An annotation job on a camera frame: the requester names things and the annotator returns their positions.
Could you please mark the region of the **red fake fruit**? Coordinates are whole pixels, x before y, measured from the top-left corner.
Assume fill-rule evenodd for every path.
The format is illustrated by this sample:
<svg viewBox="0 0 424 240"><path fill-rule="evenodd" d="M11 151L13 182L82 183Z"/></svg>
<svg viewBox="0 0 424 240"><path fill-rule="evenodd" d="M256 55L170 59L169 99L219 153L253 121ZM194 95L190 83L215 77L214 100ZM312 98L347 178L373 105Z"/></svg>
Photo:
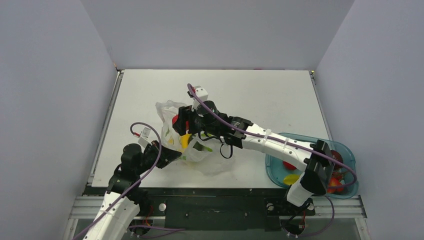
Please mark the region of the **red fake fruit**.
<svg viewBox="0 0 424 240"><path fill-rule="evenodd" d="M185 115L177 114L172 118L172 127L178 133L186 133L189 130L189 120Z"/></svg>

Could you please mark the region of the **translucent plastic bag with prints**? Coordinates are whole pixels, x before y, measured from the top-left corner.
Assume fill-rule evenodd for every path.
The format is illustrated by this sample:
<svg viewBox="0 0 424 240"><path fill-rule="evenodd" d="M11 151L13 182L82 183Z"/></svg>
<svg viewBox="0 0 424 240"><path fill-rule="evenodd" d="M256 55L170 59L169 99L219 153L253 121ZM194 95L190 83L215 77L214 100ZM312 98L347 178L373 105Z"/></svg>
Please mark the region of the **translucent plastic bag with prints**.
<svg viewBox="0 0 424 240"><path fill-rule="evenodd" d="M157 114L163 125L161 128L162 144L172 150L179 151L182 156L179 161L205 176L216 176L232 170L235 160L224 158L221 153L229 153L228 146L213 139L209 133L192 134L187 149L182 149L181 137L172 126L172 118L178 114L179 107L186 104L168 100L155 104Z"/></svg>

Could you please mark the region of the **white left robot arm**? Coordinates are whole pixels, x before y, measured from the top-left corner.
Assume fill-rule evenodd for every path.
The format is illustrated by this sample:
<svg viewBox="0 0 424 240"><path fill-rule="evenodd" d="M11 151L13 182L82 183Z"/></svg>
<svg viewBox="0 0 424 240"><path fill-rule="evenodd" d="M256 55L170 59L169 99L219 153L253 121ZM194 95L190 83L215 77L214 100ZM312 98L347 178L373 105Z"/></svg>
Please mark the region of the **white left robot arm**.
<svg viewBox="0 0 424 240"><path fill-rule="evenodd" d="M182 156L162 146L157 140L142 148L137 143L126 145L108 182L100 209L84 235L85 240L120 240L137 215L150 207L141 180L153 168L163 169Z"/></svg>

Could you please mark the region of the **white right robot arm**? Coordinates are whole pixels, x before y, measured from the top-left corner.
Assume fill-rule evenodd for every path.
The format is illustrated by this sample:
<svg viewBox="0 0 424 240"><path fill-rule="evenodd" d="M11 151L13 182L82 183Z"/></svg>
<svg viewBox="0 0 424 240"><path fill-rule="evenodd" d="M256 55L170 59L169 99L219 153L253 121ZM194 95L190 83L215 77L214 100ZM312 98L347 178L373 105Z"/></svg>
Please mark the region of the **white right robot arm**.
<svg viewBox="0 0 424 240"><path fill-rule="evenodd" d="M328 192L335 164L329 160L332 152L324 140L307 142L273 133L245 118L219 112L210 100L197 108L179 107L172 118L172 127L180 136L199 137L204 133L208 139L264 153L301 171L299 179L290 185L282 199L282 207L289 214L296 213L311 196Z"/></svg>

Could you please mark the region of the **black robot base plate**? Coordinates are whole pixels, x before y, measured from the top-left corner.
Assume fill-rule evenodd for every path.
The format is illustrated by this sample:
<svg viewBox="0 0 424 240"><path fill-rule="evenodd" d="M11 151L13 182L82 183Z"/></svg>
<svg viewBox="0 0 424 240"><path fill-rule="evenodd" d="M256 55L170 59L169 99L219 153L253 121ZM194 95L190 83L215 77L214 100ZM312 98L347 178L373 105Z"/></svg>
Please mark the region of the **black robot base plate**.
<svg viewBox="0 0 424 240"><path fill-rule="evenodd" d="M170 229L188 231L279 231L296 217L314 216L312 200L304 207L286 202L284 188L143 187L136 219L164 218Z"/></svg>

